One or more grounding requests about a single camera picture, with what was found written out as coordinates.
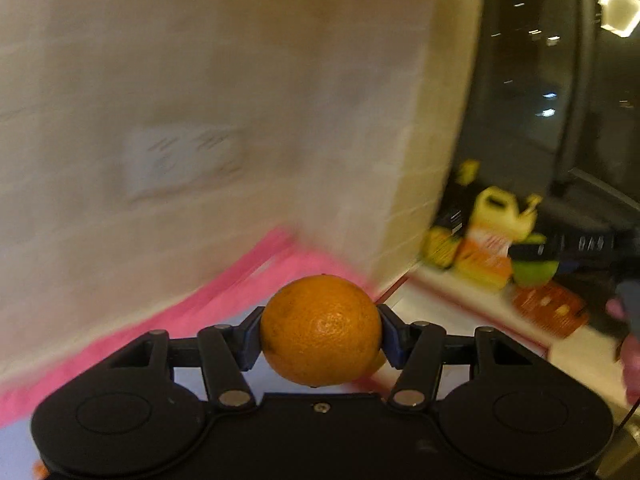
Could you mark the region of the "person's hand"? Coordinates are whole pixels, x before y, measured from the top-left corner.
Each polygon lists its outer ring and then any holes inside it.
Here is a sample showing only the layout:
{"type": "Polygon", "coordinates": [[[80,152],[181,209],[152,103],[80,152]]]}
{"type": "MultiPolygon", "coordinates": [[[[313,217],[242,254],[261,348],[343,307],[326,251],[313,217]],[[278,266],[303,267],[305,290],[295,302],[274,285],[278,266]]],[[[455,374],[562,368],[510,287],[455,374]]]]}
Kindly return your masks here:
{"type": "MultiPolygon", "coordinates": [[[[626,321],[626,313],[617,299],[608,300],[606,310],[613,318],[626,321]]],[[[635,404],[640,394],[640,346],[633,334],[629,334],[620,347],[620,362],[623,365],[623,382],[627,401],[635,404]]]]}

